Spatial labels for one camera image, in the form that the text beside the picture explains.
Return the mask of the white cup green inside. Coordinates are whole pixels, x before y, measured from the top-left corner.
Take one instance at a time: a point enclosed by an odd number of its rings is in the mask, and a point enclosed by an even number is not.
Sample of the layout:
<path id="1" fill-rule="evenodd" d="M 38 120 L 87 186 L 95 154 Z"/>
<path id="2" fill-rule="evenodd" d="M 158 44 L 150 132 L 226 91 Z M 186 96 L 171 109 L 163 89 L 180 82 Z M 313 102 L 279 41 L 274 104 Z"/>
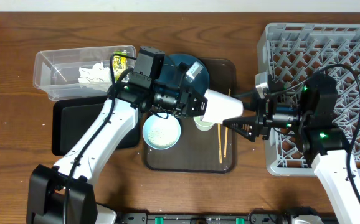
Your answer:
<path id="1" fill-rule="evenodd" d="M 202 121 L 200 116 L 193 117 L 193 120 L 200 131 L 208 131 L 215 125 L 215 123 Z"/>

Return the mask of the wooden chopstick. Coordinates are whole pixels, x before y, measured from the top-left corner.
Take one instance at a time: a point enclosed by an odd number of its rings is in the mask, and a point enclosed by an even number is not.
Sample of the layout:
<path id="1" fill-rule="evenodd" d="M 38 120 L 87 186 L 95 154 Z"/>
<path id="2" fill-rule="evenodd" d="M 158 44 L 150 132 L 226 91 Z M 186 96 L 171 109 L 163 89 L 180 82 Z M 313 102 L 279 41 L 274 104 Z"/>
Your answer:
<path id="1" fill-rule="evenodd" d="M 225 141 L 224 141 L 224 155 L 223 157 L 226 158 L 227 157 L 227 142 L 228 142 L 228 132 L 229 132 L 229 129 L 228 127 L 225 127 Z"/>
<path id="2" fill-rule="evenodd" d="M 217 136 L 218 136 L 219 163 L 222 164 L 221 126 L 219 123 L 217 124 Z"/>

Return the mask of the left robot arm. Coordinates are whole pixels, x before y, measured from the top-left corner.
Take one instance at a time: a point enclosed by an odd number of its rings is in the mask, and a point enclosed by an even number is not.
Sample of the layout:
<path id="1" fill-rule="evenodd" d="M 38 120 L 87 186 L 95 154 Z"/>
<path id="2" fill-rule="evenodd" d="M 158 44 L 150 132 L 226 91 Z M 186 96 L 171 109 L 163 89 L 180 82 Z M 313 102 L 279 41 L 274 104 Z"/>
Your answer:
<path id="1" fill-rule="evenodd" d="M 29 180 L 27 223 L 115 223 L 114 210 L 97 204 L 94 186 L 107 161 L 152 107 L 171 116 L 201 117 L 227 124 L 239 118 L 243 104 L 212 90 L 203 94 L 190 85 L 168 86 L 159 81 L 160 69 L 132 68 L 108 90 L 103 107 L 85 134 L 52 167 L 39 164 Z"/>

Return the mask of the white cup pink inside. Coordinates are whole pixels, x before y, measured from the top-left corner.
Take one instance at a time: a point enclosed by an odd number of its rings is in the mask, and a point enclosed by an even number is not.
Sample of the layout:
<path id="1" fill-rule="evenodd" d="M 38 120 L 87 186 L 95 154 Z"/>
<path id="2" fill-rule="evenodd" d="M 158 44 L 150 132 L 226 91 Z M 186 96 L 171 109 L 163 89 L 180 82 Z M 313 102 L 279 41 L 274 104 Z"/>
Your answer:
<path id="1" fill-rule="evenodd" d="M 231 96 L 207 89 L 204 97 L 207 99 L 206 110 L 200 117 L 202 122 L 219 123 L 223 120 L 242 116 L 243 103 Z"/>

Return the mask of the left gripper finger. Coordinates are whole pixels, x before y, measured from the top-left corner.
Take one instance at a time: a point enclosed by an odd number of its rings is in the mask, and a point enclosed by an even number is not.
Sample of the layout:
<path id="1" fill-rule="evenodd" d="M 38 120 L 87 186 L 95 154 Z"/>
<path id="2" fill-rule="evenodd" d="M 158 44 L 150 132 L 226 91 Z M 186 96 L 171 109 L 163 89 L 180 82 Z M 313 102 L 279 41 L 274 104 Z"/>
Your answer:
<path id="1" fill-rule="evenodd" d="M 203 116 L 206 112 L 207 99 L 198 91 L 193 90 L 189 99 L 189 116 Z"/>
<path id="2" fill-rule="evenodd" d="M 191 86 L 198 93 L 202 93 L 204 90 L 204 75 L 203 66 L 195 61 L 192 65 L 187 65 L 185 71 L 182 73 L 181 85 Z"/>

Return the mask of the white napkin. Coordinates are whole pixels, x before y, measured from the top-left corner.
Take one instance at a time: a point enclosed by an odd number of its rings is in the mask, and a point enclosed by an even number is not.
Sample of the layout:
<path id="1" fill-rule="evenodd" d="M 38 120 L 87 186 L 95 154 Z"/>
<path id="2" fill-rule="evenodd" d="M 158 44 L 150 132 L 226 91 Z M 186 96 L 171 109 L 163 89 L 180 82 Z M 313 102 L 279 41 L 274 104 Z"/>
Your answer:
<path id="1" fill-rule="evenodd" d="M 110 69 L 104 67 L 103 63 L 96 63 L 92 68 L 79 68 L 80 77 L 78 78 L 79 83 L 100 83 L 100 82 L 111 82 Z"/>

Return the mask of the dark blue plate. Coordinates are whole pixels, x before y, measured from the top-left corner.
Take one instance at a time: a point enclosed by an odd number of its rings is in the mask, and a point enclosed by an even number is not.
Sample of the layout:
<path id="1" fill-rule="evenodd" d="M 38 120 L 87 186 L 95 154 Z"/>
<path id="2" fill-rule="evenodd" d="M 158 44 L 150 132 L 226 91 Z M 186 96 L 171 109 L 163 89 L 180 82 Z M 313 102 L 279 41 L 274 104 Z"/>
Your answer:
<path id="1" fill-rule="evenodd" d="M 183 80 L 183 84 L 192 86 L 198 93 L 203 95 L 209 88 L 209 72 L 201 60 L 189 54 L 165 55 L 158 81 L 176 87 L 181 77 L 181 72 L 179 71 L 179 64 L 181 62 L 186 65 L 193 65 L 194 62 L 198 62 L 202 66 L 202 70 L 192 82 Z"/>

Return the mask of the yellow green snack wrapper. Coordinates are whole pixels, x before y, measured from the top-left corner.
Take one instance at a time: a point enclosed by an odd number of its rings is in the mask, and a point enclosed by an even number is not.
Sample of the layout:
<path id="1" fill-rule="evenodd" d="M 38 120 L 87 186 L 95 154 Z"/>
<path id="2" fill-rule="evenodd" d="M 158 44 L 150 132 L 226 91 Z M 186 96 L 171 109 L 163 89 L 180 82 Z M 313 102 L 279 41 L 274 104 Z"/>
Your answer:
<path id="1" fill-rule="evenodd" d="M 127 69 L 127 59 L 121 56 L 114 56 L 112 65 L 115 80 L 117 81 L 122 72 Z"/>

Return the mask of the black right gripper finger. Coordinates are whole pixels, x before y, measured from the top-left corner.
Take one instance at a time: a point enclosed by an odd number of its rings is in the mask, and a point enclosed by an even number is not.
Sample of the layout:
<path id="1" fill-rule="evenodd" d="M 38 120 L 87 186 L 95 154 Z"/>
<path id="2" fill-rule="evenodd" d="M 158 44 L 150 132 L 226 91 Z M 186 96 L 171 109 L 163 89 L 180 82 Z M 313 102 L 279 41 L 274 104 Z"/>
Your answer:
<path id="1" fill-rule="evenodd" d="M 256 111 L 258 108 L 258 102 L 259 102 L 260 96 L 258 95 L 256 89 L 249 90 L 244 93 L 232 94 L 231 97 L 236 98 L 238 100 L 242 100 L 243 98 L 250 98 L 249 103 L 243 102 L 243 107 L 245 110 Z"/>
<path id="2" fill-rule="evenodd" d="M 256 137 L 259 135 L 259 123 L 257 116 L 225 119 L 222 124 L 243 136 L 250 142 L 255 142 Z"/>

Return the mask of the light blue bowl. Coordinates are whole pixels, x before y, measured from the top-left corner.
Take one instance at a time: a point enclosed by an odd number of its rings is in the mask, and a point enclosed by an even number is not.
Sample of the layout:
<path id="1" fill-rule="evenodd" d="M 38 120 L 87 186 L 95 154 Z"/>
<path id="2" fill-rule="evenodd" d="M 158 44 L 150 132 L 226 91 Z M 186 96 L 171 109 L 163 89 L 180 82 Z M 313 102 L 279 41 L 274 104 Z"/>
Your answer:
<path id="1" fill-rule="evenodd" d="M 174 116 L 158 113 L 146 119 L 142 128 L 142 135 L 150 148 L 166 150 L 179 141 L 181 125 Z"/>

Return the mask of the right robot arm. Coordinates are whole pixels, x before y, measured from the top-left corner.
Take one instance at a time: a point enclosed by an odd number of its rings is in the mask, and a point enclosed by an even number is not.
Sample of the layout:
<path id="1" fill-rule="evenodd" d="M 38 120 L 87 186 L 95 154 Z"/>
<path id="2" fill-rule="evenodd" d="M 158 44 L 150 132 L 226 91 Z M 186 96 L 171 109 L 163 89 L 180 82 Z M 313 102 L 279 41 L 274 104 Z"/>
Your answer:
<path id="1" fill-rule="evenodd" d="M 360 176 L 351 157 L 351 142 L 334 122 L 336 80 L 322 72 L 305 80 L 299 104 L 274 99 L 267 73 L 255 77 L 255 116 L 227 119 L 224 126 L 249 141 L 270 137 L 274 128 L 293 132 L 294 143 L 324 187 L 339 223 L 360 223 Z"/>

